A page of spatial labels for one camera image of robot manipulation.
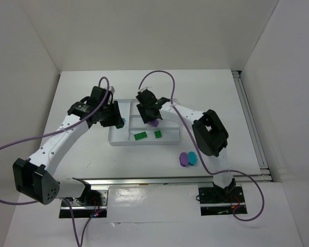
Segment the purple square lego brick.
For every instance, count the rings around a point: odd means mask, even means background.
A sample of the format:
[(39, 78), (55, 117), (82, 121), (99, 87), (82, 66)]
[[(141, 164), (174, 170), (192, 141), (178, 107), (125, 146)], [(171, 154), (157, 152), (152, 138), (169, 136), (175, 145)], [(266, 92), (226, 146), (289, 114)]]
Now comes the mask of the purple square lego brick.
[(156, 120), (149, 121), (147, 124), (156, 128), (159, 126), (159, 121), (156, 119)]

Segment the white compartment tray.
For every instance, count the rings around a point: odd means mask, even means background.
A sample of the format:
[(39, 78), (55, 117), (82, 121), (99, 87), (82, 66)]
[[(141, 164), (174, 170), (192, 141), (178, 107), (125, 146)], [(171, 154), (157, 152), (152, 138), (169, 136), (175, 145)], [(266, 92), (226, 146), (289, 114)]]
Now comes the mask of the white compartment tray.
[[(109, 128), (108, 141), (111, 146), (131, 145), (176, 145), (181, 140), (181, 131), (178, 123), (169, 120), (159, 120), (158, 127), (144, 124), (137, 110), (136, 99), (119, 99), (118, 101), (121, 117), (126, 123), (121, 129)], [(161, 131), (162, 138), (155, 138), (154, 131)], [(134, 134), (146, 132), (148, 137), (135, 141)]]

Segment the green long lego brick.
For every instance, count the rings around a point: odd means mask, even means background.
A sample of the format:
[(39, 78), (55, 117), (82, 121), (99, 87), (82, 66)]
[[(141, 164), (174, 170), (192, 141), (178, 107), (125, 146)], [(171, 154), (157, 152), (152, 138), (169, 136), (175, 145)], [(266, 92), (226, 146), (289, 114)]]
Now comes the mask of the green long lego brick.
[(137, 134), (134, 134), (135, 141), (142, 140), (142, 139), (145, 139), (147, 137), (148, 137), (148, 135), (147, 135), (147, 133), (145, 131), (137, 133)]

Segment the purple oval lego brick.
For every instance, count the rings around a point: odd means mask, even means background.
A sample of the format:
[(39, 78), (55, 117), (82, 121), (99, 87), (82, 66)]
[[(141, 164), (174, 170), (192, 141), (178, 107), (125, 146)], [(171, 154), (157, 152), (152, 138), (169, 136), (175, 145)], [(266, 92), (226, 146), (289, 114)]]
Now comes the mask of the purple oval lego brick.
[(182, 167), (187, 167), (189, 165), (188, 154), (186, 152), (180, 153), (179, 162)]

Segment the teal oval lego brick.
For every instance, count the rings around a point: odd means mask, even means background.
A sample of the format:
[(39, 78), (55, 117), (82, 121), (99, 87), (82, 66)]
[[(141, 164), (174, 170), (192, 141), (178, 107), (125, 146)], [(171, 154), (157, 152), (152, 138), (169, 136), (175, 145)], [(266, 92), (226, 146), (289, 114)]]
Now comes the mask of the teal oval lego brick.
[(188, 154), (188, 164), (190, 166), (195, 166), (198, 162), (198, 157), (195, 152), (189, 152)]

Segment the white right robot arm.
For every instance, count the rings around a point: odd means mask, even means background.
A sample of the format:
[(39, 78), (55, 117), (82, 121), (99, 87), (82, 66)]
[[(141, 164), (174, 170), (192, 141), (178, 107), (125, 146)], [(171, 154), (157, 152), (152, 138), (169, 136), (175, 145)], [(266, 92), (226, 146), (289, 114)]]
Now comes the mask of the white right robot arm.
[(229, 134), (217, 113), (213, 110), (195, 111), (165, 97), (157, 99), (148, 89), (139, 91), (136, 99), (139, 102), (136, 107), (144, 123), (160, 119), (182, 123), (186, 127), (196, 144), (196, 151), (207, 156), (215, 169), (214, 188), (221, 196), (228, 196), (236, 182), (229, 171), (227, 158)]

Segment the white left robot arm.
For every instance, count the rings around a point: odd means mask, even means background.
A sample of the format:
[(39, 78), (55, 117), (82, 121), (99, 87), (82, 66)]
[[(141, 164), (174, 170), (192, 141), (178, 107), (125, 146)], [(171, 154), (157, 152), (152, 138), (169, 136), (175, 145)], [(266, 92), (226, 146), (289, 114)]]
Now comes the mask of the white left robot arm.
[(114, 88), (94, 86), (90, 96), (75, 102), (67, 112), (58, 134), (48, 139), (34, 154), (13, 164), (15, 187), (18, 192), (47, 205), (56, 198), (76, 198), (86, 203), (96, 192), (89, 183), (78, 178), (58, 181), (54, 174), (58, 165), (75, 142), (92, 125), (122, 128), (118, 102), (113, 99)]

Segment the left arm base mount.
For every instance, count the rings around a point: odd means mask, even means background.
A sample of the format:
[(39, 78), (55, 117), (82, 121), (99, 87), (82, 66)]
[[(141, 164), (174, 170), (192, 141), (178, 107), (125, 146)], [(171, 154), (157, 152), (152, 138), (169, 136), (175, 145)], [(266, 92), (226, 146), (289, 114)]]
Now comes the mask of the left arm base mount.
[(86, 219), (93, 214), (94, 218), (106, 218), (109, 188), (95, 187), (94, 190), (87, 201), (81, 202), (77, 198), (67, 198), (67, 203), (62, 200), (59, 218), (70, 219), (72, 217), (69, 205), (76, 219)]

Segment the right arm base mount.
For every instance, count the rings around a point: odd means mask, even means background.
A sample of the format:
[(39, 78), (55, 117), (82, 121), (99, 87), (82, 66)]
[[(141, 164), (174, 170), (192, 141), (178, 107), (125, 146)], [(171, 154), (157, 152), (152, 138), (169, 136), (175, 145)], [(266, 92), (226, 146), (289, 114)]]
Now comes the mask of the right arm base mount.
[(199, 187), (196, 200), (200, 203), (201, 216), (247, 214), (247, 206), (241, 186), (235, 187), (227, 197), (221, 197), (214, 187)]

